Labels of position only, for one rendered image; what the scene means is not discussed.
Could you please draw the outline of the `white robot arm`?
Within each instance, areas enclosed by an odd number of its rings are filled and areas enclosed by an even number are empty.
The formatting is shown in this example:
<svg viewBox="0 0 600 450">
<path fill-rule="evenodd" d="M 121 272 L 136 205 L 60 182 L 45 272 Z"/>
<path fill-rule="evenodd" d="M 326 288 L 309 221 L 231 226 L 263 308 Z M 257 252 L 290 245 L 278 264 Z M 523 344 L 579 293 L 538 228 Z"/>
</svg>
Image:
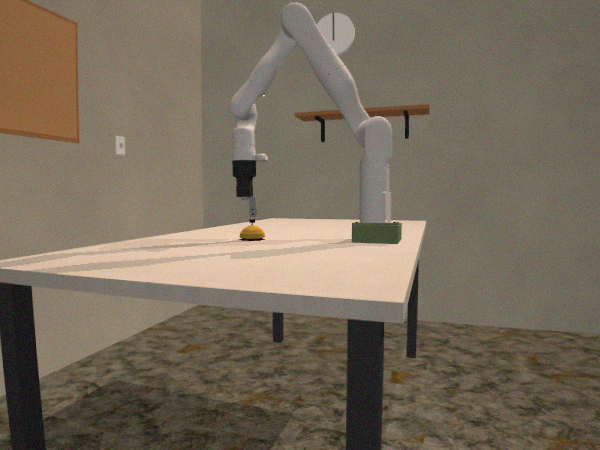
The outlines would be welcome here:
<svg viewBox="0 0 600 450">
<path fill-rule="evenodd" d="M 281 27 L 271 48 L 230 102 L 230 113 L 238 118 L 233 130 L 233 146 L 255 146 L 257 110 L 254 102 L 264 96 L 290 53 L 299 45 L 319 82 L 364 148 L 360 160 L 360 223 L 391 223 L 390 123 L 381 116 L 368 116 L 359 100 L 353 77 L 326 42 L 304 5 L 286 5 L 281 14 L 281 24 L 286 34 Z"/>
</svg>

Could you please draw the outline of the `golden service bell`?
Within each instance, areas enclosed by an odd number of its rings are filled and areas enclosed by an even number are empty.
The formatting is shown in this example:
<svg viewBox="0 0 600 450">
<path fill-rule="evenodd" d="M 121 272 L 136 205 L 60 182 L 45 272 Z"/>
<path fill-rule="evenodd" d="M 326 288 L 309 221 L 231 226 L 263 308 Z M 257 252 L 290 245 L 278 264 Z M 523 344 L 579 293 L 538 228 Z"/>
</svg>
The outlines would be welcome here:
<svg viewBox="0 0 600 450">
<path fill-rule="evenodd" d="M 265 240 L 265 239 L 263 239 L 263 238 L 265 238 L 264 231 L 261 228 L 259 228 L 258 226 L 253 225 L 253 223 L 255 223 L 255 219 L 250 219 L 249 223 L 251 223 L 250 226 L 247 226 L 244 229 L 242 229 L 242 231 L 240 233 L 240 237 L 239 237 L 242 239 L 240 239 L 240 240 L 242 240 L 242 241 Z"/>
</svg>

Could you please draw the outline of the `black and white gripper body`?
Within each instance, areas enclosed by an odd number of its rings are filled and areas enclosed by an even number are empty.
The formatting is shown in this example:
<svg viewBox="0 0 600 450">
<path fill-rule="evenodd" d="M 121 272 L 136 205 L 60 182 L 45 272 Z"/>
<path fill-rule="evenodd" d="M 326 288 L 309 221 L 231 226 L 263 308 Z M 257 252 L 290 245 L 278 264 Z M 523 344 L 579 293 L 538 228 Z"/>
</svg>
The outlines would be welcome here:
<svg viewBox="0 0 600 450">
<path fill-rule="evenodd" d="M 256 176 L 256 162 L 268 162 L 265 154 L 255 154 L 254 145 L 233 146 L 233 177 L 237 180 L 237 197 L 253 197 L 252 181 Z"/>
</svg>

